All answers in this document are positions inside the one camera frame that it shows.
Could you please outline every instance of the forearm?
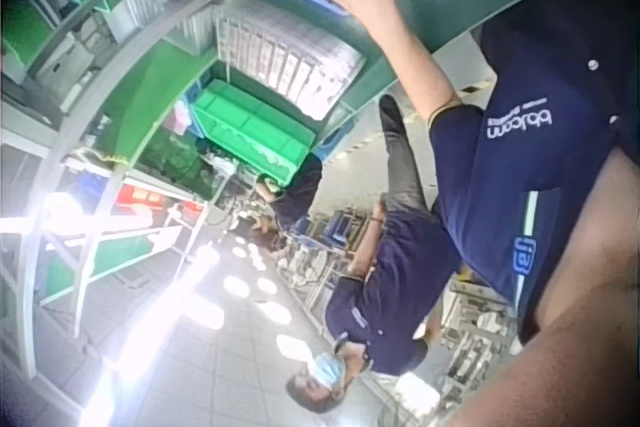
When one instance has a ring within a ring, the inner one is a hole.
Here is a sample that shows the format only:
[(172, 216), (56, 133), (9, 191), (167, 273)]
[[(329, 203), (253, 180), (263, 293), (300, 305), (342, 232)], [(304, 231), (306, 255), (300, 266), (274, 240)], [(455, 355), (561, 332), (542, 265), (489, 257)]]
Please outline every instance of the forearm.
[(428, 343), (431, 343), (436, 336), (442, 330), (442, 314), (444, 311), (444, 293), (440, 295), (440, 298), (429, 312), (429, 318), (427, 319), (426, 328), (424, 332), (424, 338)]
[(453, 86), (426, 47), (408, 29), (399, 12), (385, 23), (383, 31), (370, 31), (418, 114), (429, 121), (434, 112), (459, 101)]
[(382, 222), (379, 220), (371, 220), (358, 246), (358, 250), (356, 250), (353, 261), (349, 266), (349, 275), (361, 279), (366, 278), (378, 251), (378, 243), (380, 242), (381, 235)]
[(256, 183), (256, 192), (265, 202), (271, 203), (277, 199), (276, 194), (271, 192), (269, 187), (267, 187), (263, 182)]

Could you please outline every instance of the shelving rack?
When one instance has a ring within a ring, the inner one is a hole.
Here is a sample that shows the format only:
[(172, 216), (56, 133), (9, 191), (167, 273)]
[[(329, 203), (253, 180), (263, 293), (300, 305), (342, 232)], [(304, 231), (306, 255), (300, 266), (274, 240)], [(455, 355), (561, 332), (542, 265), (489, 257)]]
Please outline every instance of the shelving rack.
[[(77, 23), (104, 0), (83, 0), (74, 13), (57, 26), (53, 34), (42, 45), (35, 55), (27, 75), (32, 76), (58, 43)], [(26, 119), (20, 112), (12, 112), (13, 120), (7, 120), (9, 114), (3, 112), (3, 142), (16, 146), (42, 158), (29, 194), (25, 215), (28, 219), (29, 231), (21, 240), (17, 277), (14, 278), (6, 269), (2, 269), (6, 283), (16, 294), (17, 313), (17, 346), (19, 370), (32, 382), (44, 397), (63, 410), (78, 415), (80, 407), (71, 401), (56, 386), (38, 373), (34, 355), (33, 340), (33, 302), (36, 264), (39, 247), (43, 239), (44, 202), (47, 195), (54, 192), (65, 169), (86, 169), (108, 177), (107, 186), (99, 201), (95, 215), (99, 218), (108, 215), (115, 196), (123, 183), (143, 186), (145, 189), (162, 193), (177, 199), (193, 199), (193, 194), (176, 188), (165, 181), (156, 179), (136, 170), (137, 156), (133, 155), (126, 163), (111, 171), (101, 166), (92, 165), (83, 159), (70, 155), (79, 144), (87, 127), (100, 108), (112, 94), (118, 84), (129, 71), (169, 32), (189, 16), (197, 13), (205, 6), (222, 3), (226, 0), (171, 0), (163, 5), (162, 12), (148, 25), (138, 29), (132, 37), (120, 45), (117, 53), (95, 73), (93, 79), (80, 92), (73, 102), (69, 114), (63, 117), (59, 130), (44, 128), (33, 119)], [(261, 0), (267, 4), (284, 9), (312, 23), (316, 27), (331, 32), (346, 42), (365, 57), (365, 65), (355, 81), (340, 96), (340, 99), (321, 122), (308, 122), (315, 132), (316, 142), (321, 142), (335, 131), (342, 123), (356, 116), (372, 99), (387, 89), (395, 80), (394, 74), (379, 49), (372, 43), (364, 29), (349, 16), (337, 16), (322, 7), (306, 0)], [(418, 38), (432, 51), (463, 32), (480, 24), (484, 19), (512, 5), (518, 0), (398, 0), (405, 18)], [(227, 82), (256, 95), (263, 101), (272, 104), (285, 114), (300, 118), (299, 112), (284, 98), (259, 85), (253, 79), (219, 62), (213, 66)], [(141, 141), (136, 152), (145, 147), (150, 134), (158, 127), (161, 118), (152, 126), (149, 135)], [(43, 130), (42, 137), (29, 132), (29, 125)], [(208, 209), (203, 209), (192, 237), (197, 235)], [(74, 333), (77, 334), (82, 318), (82, 308), (90, 273), (100, 238), (100, 228), (96, 227), (88, 233), (87, 241), (82, 247), (79, 258), (75, 260), (74, 282)], [(189, 254), (184, 251), (180, 264)]]

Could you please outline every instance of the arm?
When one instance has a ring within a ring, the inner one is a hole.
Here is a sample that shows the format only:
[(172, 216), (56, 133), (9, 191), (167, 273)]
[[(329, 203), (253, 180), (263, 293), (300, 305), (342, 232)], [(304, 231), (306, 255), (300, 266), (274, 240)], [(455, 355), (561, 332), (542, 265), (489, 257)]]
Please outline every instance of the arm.
[(429, 318), (427, 319), (426, 328), (424, 331), (424, 340), (428, 345), (431, 345), (433, 340), (438, 336), (442, 330), (442, 313), (444, 311), (444, 292), (440, 295), (440, 298), (429, 312)]
[(395, 0), (335, 0), (362, 22), (380, 46), (418, 114), (429, 122), (459, 98), (449, 79), (413, 34)]
[(373, 259), (378, 252), (378, 243), (382, 235), (383, 222), (384, 208), (381, 202), (378, 202), (373, 209), (373, 215), (371, 216), (369, 225), (367, 225), (367, 231), (362, 237), (362, 241), (347, 271), (350, 276), (362, 280), (367, 278), (369, 270), (371, 270), (371, 265), (373, 264)]
[(269, 189), (264, 180), (258, 180), (256, 182), (256, 192), (265, 202), (268, 203), (273, 202), (277, 198), (276, 194), (271, 192), (271, 189)]

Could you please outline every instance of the face mask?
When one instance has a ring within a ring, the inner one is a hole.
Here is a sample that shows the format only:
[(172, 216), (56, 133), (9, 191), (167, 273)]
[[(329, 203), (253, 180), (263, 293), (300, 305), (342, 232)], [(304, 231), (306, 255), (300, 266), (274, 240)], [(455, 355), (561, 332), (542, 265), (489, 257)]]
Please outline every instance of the face mask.
[(342, 386), (346, 370), (344, 361), (335, 354), (320, 354), (309, 367), (311, 376), (331, 390)]

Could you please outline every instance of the metal pipe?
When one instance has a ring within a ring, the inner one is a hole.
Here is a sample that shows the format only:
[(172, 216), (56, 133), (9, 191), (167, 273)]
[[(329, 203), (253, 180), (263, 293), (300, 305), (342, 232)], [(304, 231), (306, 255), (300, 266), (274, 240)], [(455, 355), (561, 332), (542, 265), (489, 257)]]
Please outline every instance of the metal pipe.
[(213, 0), (177, 0), (168, 2), (165, 11), (148, 27), (133, 36), (131, 41), (111, 59), (87, 88), (78, 96), (71, 115), (60, 128), (47, 158), (33, 181), (26, 209), (30, 232), (22, 237), (18, 263), (18, 346), (20, 364), (29, 379), (36, 375), (33, 347), (33, 289), (35, 286), (38, 246), (42, 239), (44, 222), (44, 200), (55, 189), (63, 173), (64, 158), (78, 144), (89, 122), (98, 112), (107, 97), (125, 77), (129, 70), (171, 29), (184, 18), (192, 15)]
[(84, 299), (89, 285), (89, 277), (93, 273), (95, 265), (96, 252), (100, 244), (102, 236), (102, 222), (110, 213), (113, 204), (116, 201), (118, 192), (122, 188), (122, 179), (127, 171), (126, 165), (120, 165), (113, 175), (109, 178), (107, 185), (102, 192), (96, 211), (93, 214), (95, 222), (92, 223), (89, 232), (87, 232), (87, 241), (82, 246), (80, 257), (78, 259), (78, 269), (73, 281), (73, 338), (77, 339), (80, 335), (80, 319), (82, 318), (82, 308), (84, 307)]

